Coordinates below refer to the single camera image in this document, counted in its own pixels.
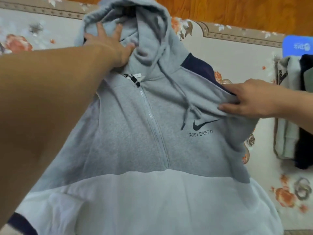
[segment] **floral mat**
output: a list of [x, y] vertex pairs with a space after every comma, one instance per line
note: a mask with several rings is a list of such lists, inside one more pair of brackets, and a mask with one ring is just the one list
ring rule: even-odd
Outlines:
[[[0, 0], [0, 55], [73, 46], [84, 15], [96, 8], [65, 0]], [[185, 47], [212, 65], [220, 84], [275, 81], [274, 60], [282, 56], [283, 34], [177, 17], [171, 24]], [[274, 119], [259, 121], [245, 141], [243, 163], [274, 202], [285, 234], [313, 234], [313, 171], [276, 158], [274, 124]]]

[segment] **blue plastic object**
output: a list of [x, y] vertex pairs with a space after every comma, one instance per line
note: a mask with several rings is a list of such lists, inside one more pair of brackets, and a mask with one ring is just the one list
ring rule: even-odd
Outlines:
[[313, 37], [288, 35], [283, 41], [283, 57], [313, 55]]

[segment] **black zipper pull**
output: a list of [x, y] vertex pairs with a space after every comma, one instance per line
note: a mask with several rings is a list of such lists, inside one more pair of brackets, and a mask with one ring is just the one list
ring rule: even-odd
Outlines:
[[133, 75], [124, 74], [124, 77], [129, 77], [133, 81], [133, 83], [135, 83], [138, 87], [140, 86], [140, 82], [138, 82], [137, 78], [135, 78]]

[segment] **orange wood surface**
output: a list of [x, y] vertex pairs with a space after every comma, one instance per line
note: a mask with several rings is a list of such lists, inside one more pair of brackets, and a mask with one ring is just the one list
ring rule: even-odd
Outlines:
[[[99, 0], [72, 0], [96, 4]], [[172, 16], [313, 36], [313, 0], [156, 0]]]

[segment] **drawstring tip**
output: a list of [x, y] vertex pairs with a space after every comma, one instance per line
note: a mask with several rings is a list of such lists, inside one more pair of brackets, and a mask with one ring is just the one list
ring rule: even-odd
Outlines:
[[180, 130], [183, 130], [183, 129], [184, 129], [184, 127], [185, 127], [185, 123], [182, 125], [182, 128], [181, 128]]

